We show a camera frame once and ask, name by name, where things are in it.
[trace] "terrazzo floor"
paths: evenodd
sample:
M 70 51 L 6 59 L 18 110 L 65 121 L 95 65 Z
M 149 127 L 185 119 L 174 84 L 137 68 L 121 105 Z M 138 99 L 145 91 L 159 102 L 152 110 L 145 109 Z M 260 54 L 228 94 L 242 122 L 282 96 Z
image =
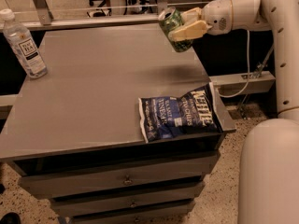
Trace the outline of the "terrazzo floor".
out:
M 57 10 L 56 18 L 64 18 L 59 9 L 68 7 L 88 7 L 88 0 L 48 0 L 49 6 Z M 24 21 L 36 20 L 34 5 L 31 0 L 0 0 L 0 8 L 10 7 L 19 12 Z M 26 11 L 25 19 L 21 17 Z M 220 147 L 221 157 L 210 175 L 205 178 L 206 186 L 195 199 L 193 210 L 183 217 L 156 218 L 151 224 L 236 224 L 239 161 L 244 139 L 248 132 L 267 116 L 256 103 L 248 104 L 248 119 L 243 120 L 235 105 L 227 105 L 235 121 L 236 132 L 226 136 Z M 0 164 L 0 183 L 6 190 L 0 194 L 0 218 L 8 212 L 16 212 L 21 217 L 21 224 L 58 224 L 57 215 L 50 209 L 47 200 L 39 201 L 18 186 L 19 175 L 5 163 Z
M 235 105 L 227 105 L 235 122 L 236 132 L 229 133 L 220 147 L 221 157 L 212 173 L 205 177 L 205 187 L 195 199 L 196 205 L 187 216 L 155 218 L 145 224 L 236 224 L 238 201 L 239 162 L 242 146 L 248 132 L 267 119 L 257 103 L 246 106 L 248 119 L 244 120 Z M 6 190 L 0 194 L 0 217 L 16 212 L 22 224 L 59 224 L 57 215 L 47 200 L 39 201 L 18 187 L 19 175 L 2 164 L 0 183 Z

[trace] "white cylinder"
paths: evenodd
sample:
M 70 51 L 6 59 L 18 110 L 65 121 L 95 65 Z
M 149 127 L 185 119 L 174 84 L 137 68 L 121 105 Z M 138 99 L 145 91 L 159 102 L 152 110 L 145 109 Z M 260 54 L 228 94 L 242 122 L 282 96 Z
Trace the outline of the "white cylinder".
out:
M 202 9 L 202 20 L 212 28 L 207 32 L 211 35 L 227 34 L 232 30 L 231 0 L 215 0 Z
M 299 123 L 270 119 L 243 146 L 238 224 L 298 223 Z
M 233 30 L 249 30 L 257 21 L 261 0 L 232 0 Z
M 298 2 L 262 0 L 263 14 L 271 25 L 274 37 L 278 113 L 299 106 Z

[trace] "blue chip bag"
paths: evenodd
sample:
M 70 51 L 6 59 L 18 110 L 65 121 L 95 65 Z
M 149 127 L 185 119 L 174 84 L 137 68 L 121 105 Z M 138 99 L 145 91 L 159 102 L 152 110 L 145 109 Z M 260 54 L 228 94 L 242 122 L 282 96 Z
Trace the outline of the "blue chip bag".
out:
M 189 91 L 180 98 L 139 98 L 140 126 L 146 142 L 192 132 L 219 130 L 213 84 Z

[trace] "table top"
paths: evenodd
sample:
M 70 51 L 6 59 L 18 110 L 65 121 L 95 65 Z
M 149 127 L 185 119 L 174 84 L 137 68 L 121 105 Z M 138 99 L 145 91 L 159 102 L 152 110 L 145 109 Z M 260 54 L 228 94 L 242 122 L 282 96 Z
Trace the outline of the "table top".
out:
M 40 52 L 49 72 L 22 85 L 0 161 L 145 144 L 139 97 L 180 97 L 209 82 L 194 50 L 174 52 L 158 24 L 50 31 Z M 234 131 L 216 102 L 223 131 Z

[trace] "drawer handle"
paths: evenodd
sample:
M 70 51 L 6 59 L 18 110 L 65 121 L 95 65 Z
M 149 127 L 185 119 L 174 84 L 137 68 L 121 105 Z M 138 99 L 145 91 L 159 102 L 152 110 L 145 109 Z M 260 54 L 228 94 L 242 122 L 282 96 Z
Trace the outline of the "drawer handle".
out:
M 132 200 L 132 203 L 131 203 L 130 207 L 131 207 L 131 208 L 136 208 L 136 207 L 137 207 L 137 204 L 135 203 L 134 200 Z
M 123 181 L 123 184 L 124 184 L 125 186 L 130 186 L 130 185 L 133 184 L 133 181 L 130 179 L 130 176 L 129 176 L 129 175 L 127 175 L 127 176 L 125 177 L 125 180 Z

